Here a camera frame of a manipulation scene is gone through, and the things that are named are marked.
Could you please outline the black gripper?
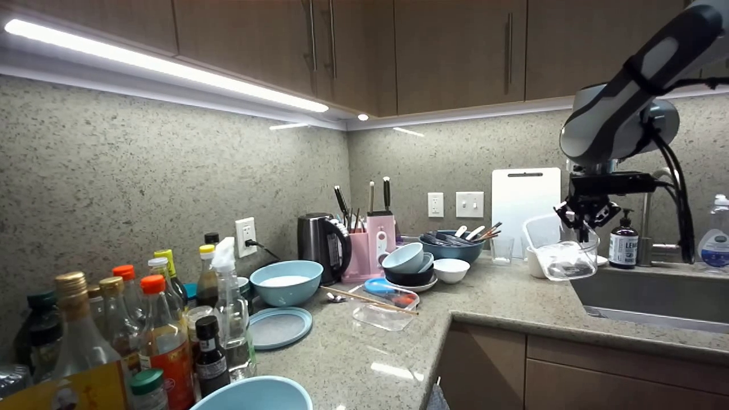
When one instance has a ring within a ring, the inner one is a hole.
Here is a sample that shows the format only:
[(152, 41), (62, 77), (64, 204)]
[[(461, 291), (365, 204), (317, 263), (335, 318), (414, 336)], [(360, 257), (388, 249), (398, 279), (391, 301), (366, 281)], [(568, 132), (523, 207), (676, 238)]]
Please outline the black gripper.
[(559, 219), (578, 229), (602, 229), (605, 225), (620, 207), (602, 191), (572, 191), (559, 207)]

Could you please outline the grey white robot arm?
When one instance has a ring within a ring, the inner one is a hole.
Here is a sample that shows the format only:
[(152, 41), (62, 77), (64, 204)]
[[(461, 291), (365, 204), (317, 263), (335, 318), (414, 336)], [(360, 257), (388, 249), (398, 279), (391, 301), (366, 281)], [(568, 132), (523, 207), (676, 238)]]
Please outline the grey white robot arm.
[(556, 207), (575, 230), (600, 229), (618, 214), (616, 193), (646, 193), (657, 180), (618, 165), (676, 137), (679, 114), (666, 93), (698, 84), (692, 72), (727, 58), (729, 0), (692, 0), (670, 19), (620, 72), (575, 99), (559, 148), (575, 165), (570, 193)]

